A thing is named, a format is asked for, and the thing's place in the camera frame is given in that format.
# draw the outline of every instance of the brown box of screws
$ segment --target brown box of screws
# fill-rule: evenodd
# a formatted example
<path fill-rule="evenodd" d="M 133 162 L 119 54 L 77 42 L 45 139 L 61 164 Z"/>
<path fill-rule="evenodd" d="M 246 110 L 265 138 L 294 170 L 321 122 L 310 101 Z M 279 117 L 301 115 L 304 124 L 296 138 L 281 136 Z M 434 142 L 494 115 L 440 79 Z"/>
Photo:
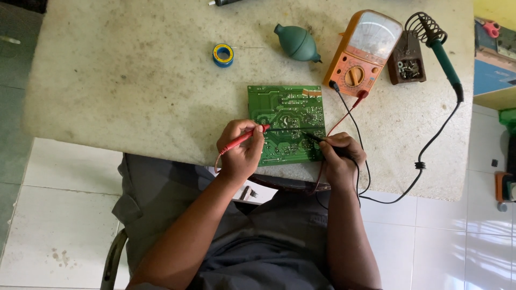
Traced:
<path fill-rule="evenodd" d="M 387 68 L 393 85 L 426 81 L 420 42 L 409 31 L 401 34 Z"/>

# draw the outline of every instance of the dirty table surface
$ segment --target dirty table surface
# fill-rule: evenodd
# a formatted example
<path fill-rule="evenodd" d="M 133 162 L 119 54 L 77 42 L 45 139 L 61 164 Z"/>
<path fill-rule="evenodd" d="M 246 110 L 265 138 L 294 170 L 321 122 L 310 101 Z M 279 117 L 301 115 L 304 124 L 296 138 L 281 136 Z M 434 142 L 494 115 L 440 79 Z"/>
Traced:
<path fill-rule="evenodd" d="M 321 85 L 351 16 L 363 9 L 402 24 L 424 11 L 448 32 L 444 48 L 462 80 L 466 102 L 423 155 L 416 196 L 458 200 L 462 194 L 473 93 L 471 0 L 346 2 L 244 0 L 223 7 L 199 1 L 50 0 L 27 87 L 23 126 L 59 141 L 200 165 L 213 165 L 222 129 L 248 117 L 248 85 Z M 278 24 L 305 27 L 323 63 L 289 59 L 273 33 Z M 234 48 L 227 69 L 212 49 Z M 371 189 L 403 192 L 414 162 L 452 111 L 456 98 L 432 50 L 422 45 L 427 81 L 391 85 L 383 70 L 353 111 L 371 171 Z M 323 88 L 326 128 L 344 115 L 338 95 Z M 354 98 L 345 97 L 348 104 Z M 336 132 L 352 136 L 345 120 Z M 260 167 L 258 173 L 315 180 L 319 163 Z M 362 171 L 360 187 L 367 174 Z"/>

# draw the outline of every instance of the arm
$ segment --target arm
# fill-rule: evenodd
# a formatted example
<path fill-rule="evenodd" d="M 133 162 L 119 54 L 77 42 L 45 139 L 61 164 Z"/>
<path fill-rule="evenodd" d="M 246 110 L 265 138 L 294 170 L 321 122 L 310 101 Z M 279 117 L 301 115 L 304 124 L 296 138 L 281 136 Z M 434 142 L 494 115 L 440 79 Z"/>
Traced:
<path fill-rule="evenodd" d="M 340 133 L 321 142 L 328 162 L 327 178 L 331 185 L 328 208 L 327 260 L 336 289 L 380 289 L 380 271 L 365 233 L 355 185 L 358 168 L 336 155 L 332 146 L 345 147 L 359 166 L 366 154 L 353 138 Z"/>
<path fill-rule="evenodd" d="M 235 147 L 222 156 L 221 173 L 143 257 L 128 288 L 148 282 L 178 290 L 190 284 L 233 195 L 258 166 L 264 144 L 262 127 L 250 120 L 235 120 L 217 142 L 221 149 L 249 130 L 254 130 L 251 146 Z"/>

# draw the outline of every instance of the hand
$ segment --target hand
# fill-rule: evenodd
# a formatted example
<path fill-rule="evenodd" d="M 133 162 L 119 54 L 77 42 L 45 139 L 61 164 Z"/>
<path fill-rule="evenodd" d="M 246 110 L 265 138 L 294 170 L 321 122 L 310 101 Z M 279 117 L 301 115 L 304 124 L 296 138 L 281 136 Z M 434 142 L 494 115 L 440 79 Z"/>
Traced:
<path fill-rule="evenodd" d="M 240 144 L 221 156 L 222 171 L 220 174 L 223 176 L 243 183 L 256 171 L 262 156 L 265 138 L 263 137 L 263 127 L 258 126 L 255 122 L 251 120 L 233 120 L 229 122 L 217 141 L 217 149 L 219 151 L 222 150 L 229 142 L 243 132 L 251 130 L 254 130 L 254 132 L 249 147 Z"/>
<path fill-rule="evenodd" d="M 365 164 L 367 154 L 360 144 L 347 133 L 338 133 L 324 138 L 319 144 L 322 153 L 328 162 L 326 167 L 326 178 L 332 187 L 352 189 L 355 192 L 359 168 L 355 163 L 345 157 L 339 157 L 331 146 L 343 147 L 355 159 L 358 166 L 362 168 Z"/>

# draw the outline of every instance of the person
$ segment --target person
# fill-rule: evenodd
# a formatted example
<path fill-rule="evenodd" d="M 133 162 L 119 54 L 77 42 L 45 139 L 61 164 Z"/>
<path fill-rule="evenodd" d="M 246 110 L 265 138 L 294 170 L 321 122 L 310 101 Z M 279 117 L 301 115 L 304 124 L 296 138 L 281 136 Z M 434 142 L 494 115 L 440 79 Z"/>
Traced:
<path fill-rule="evenodd" d="M 346 148 L 360 167 L 366 153 L 348 134 L 320 143 L 331 192 L 278 192 L 248 215 L 231 201 L 252 175 L 264 145 L 262 127 L 233 120 L 221 150 L 242 132 L 250 144 L 222 156 L 214 177 L 202 166 L 124 154 L 123 195 L 113 213 L 128 235 L 127 289 L 380 289 L 378 266 L 356 196 L 358 169 L 330 146 Z"/>

